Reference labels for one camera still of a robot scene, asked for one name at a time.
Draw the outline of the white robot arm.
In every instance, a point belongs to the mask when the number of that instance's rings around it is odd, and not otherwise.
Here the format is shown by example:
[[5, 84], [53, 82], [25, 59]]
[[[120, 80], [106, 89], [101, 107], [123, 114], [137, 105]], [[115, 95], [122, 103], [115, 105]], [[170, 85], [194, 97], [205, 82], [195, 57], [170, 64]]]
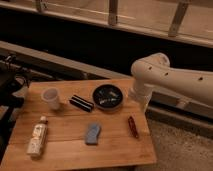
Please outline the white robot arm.
[[155, 53], [134, 61], [131, 74], [129, 96], [141, 105], [149, 103], [159, 86], [213, 107], [213, 72], [172, 68], [165, 54]]

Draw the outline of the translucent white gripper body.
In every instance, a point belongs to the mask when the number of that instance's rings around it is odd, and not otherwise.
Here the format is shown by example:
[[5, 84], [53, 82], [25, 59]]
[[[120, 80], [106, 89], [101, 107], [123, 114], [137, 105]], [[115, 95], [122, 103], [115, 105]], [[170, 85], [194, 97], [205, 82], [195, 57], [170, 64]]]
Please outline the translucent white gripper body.
[[132, 100], [138, 102], [141, 111], [145, 112], [152, 97], [152, 90], [150, 88], [145, 88], [142, 90], [134, 90], [133, 88], [130, 88], [128, 96]]

